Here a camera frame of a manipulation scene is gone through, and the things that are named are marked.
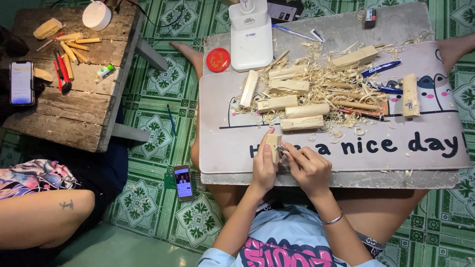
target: red lid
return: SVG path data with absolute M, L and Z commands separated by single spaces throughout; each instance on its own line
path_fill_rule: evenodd
M 206 65 L 211 71 L 223 72 L 231 63 L 231 56 L 224 48 L 215 48 L 206 57 Z

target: red box cutter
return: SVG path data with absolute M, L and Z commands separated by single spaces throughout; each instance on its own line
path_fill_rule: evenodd
M 54 56 L 56 61 L 54 61 L 53 64 L 55 65 L 56 73 L 58 75 L 59 90 L 63 93 L 68 92 L 71 90 L 73 85 L 71 84 L 71 80 L 67 74 L 66 64 L 64 63 L 63 58 L 59 55 L 58 49 L 55 49 Z

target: table leg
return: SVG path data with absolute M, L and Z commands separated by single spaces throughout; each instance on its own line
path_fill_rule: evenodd
M 157 51 L 155 51 L 155 49 L 153 49 L 153 47 L 147 43 L 147 41 L 141 37 L 137 39 L 135 52 L 155 69 L 159 71 L 166 71 L 168 69 L 167 60 L 164 59 Z
M 112 136 L 137 140 L 140 142 L 148 142 L 150 139 L 150 132 L 115 123 L 114 129 L 112 130 Z

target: hand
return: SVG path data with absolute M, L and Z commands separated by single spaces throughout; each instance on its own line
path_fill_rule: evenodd
M 308 146 L 297 150 L 290 143 L 282 142 L 282 145 L 289 150 L 284 155 L 289 160 L 290 173 L 305 194 L 311 199 L 327 193 L 332 163 Z
M 277 164 L 272 160 L 270 145 L 266 144 L 267 135 L 272 134 L 274 130 L 275 128 L 271 128 L 264 135 L 253 159 L 252 181 L 249 187 L 256 190 L 261 197 L 264 197 L 276 182 Z

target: bare foot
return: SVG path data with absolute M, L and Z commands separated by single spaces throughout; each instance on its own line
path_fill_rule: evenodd
M 444 61 L 444 69 L 449 73 L 461 57 L 475 49 L 475 33 L 452 39 L 438 39 L 437 45 Z
M 196 51 L 181 42 L 171 41 L 168 44 L 180 51 L 186 57 L 186 59 L 191 62 L 193 67 L 195 67 L 198 77 L 203 76 L 203 57 L 205 53 Z

